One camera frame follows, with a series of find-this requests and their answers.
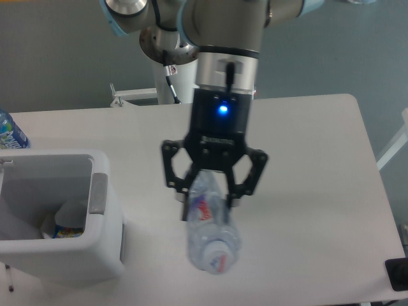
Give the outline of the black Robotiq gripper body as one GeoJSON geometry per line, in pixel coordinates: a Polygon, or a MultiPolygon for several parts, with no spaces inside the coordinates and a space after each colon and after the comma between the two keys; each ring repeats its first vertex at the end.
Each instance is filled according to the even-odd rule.
{"type": "Polygon", "coordinates": [[[246,153],[252,95],[195,89],[184,148],[190,171],[232,172],[246,153]]]}

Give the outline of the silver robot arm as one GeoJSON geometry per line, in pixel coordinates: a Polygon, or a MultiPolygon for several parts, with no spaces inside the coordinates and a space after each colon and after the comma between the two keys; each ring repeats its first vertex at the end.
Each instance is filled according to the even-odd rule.
{"type": "Polygon", "coordinates": [[[226,208],[254,193],[268,155],[245,140],[265,28],[318,9],[321,1],[101,1],[119,36],[158,28],[195,50],[196,88],[189,130],[161,145],[165,183],[190,210],[195,178],[221,172],[226,208]]]}

